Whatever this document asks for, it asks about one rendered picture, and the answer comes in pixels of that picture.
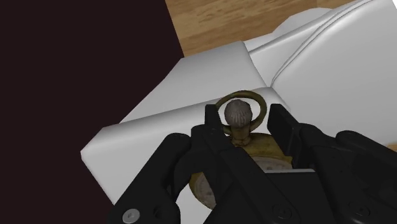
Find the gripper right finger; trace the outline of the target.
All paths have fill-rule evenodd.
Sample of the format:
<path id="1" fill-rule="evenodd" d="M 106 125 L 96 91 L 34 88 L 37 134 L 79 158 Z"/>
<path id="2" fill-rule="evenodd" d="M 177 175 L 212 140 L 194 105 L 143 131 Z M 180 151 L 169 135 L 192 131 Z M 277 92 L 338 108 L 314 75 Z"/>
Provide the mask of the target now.
<path id="1" fill-rule="evenodd" d="M 351 130 L 328 136 L 281 104 L 267 128 L 294 168 L 315 170 L 337 224 L 397 224 L 397 152 Z"/>

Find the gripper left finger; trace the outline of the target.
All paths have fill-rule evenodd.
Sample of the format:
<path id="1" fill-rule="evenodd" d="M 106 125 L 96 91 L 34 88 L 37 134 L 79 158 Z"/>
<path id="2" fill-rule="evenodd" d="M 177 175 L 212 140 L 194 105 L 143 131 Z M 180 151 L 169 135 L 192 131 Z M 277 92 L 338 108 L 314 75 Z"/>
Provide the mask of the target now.
<path id="1" fill-rule="evenodd" d="M 193 173 L 203 172 L 217 198 L 203 224 L 268 224 L 258 189 L 265 173 L 223 132 L 213 104 L 190 135 L 165 137 L 110 211 L 106 224 L 181 224 L 176 204 Z"/>

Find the white sofa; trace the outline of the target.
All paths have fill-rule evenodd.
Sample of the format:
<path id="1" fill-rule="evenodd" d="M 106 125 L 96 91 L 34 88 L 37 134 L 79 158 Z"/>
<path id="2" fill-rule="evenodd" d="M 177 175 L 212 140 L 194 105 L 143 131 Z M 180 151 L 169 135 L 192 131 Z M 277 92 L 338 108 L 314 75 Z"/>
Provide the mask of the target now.
<path id="1" fill-rule="evenodd" d="M 190 135 L 204 124 L 210 104 L 223 127 L 225 105 L 216 103 L 240 90 L 267 103 L 255 132 L 272 136 L 270 106 L 281 104 L 328 136 L 351 130 L 391 149 L 397 144 L 397 7 L 393 0 L 354 0 L 315 8 L 271 34 L 185 57 L 119 124 L 99 131 L 82 149 L 82 161 L 114 207 L 166 136 Z M 315 170 L 263 172 L 258 189 L 268 224 L 337 224 Z M 205 174 L 193 173 L 176 201 L 181 224 L 203 224 L 216 203 Z"/>

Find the brass pocket watch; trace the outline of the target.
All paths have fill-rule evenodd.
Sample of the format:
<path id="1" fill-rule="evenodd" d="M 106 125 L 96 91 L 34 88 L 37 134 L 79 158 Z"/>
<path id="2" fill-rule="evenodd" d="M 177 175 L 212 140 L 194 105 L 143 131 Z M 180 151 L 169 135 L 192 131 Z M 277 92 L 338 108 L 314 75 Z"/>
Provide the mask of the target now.
<path id="1" fill-rule="evenodd" d="M 259 104 L 260 113 L 256 118 L 253 118 L 251 106 L 244 98 Z M 263 123 L 267 114 L 267 103 L 260 94 L 240 90 L 224 96 L 216 103 L 217 108 L 222 105 L 225 105 L 224 133 L 235 146 L 243 148 L 263 171 L 292 168 L 292 158 L 284 155 L 270 134 L 254 131 Z"/>

